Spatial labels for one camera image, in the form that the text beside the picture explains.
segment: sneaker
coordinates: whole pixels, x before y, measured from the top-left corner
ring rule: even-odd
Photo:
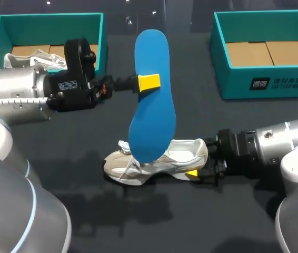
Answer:
[[[172,140],[165,153],[152,163],[140,164],[127,142],[105,158],[104,171],[113,180],[132,186],[144,184],[152,175],[167,173],[180,180],[192,180],[186,172],[204,167],[208,151],[202,139]]]
[[[48,70],[66,70],[66,60],[56,54],[48,54],[38,49],[31,56],[15,56],[13,54],[5,54],[4,68],[12,69],[14,67],[29,67],[34,65],[42,65]]]

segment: black background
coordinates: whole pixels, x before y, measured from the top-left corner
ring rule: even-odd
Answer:
[[[298,99],[222,101],[209,37],[167,36],[176,139],[298,119]],[[134,73],[135,40],[135,35],[108,36],[108,73]],[[70,212],[72,252],[281,252],[273,218],[284,196],[270,181],[275,176],[227,177],[219,188],[174,178],[131,188],[104,180],[102,161],[118,140],[126,140],[136,101],[131,92],[118,93],[93,110],[13,127],[43,186]]]

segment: cardboard box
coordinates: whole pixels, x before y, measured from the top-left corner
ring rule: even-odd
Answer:
[[[0,69],[6,53],[30,56],[37,49],[49,53],[53,45],[63,46],[67,40],[82,37],[97,51],[96,75],[104,75],[107,40],[103,13],[0,15]],[[63,47],[58,52],[63,54]]]
[[[266,43],[238,42],[226,43],[233,67],[273,66]]]
[[[217,12],[210,49],[222,98],[298,97],[298,10]]]

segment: shoe insole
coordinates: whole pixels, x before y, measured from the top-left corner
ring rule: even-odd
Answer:
[[[135,69],[138,75],[160,75],[160,89],[139,95],[128,133],[134,158],[140,163],[150,163],[164,154],[176,129],[175,107],[170,88],[169,46],[162,32],[145,30],[137,37]]]

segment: shoelace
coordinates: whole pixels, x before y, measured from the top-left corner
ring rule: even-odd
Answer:
[[[130,147],[129,147],[129,143],[128,143],[128,142],[125,142],[125,141],[119,141],[119,142],[118,142],[118,145],[120,146],[120,148],[121,148],[121,150],[122,150],[122,152],[123,152],[124,154],[132,154],[131,151],[130,151]],[[123,173],[121,174],[121,176],[118,178],[118,181],[119,181],[119,182],[121,181],[121,179],[122,179],[122,177],[124,176],[124,174],[126,174],[126,173],[128,172],[129,168],[130,168],[132,165],[135,165],[136,168],[138,169],[138,171],[139,171],[140,173],[142,173],[142,171],[141,171],[141,166],[139,166],[139,165],[137,164],[135,158],[132,156],[131,159],[130,159],[130,161],[129,161],[129,163],[128,163],[128,165],[127,165],[127,167],[126,167],[126,169],[123,171]]]

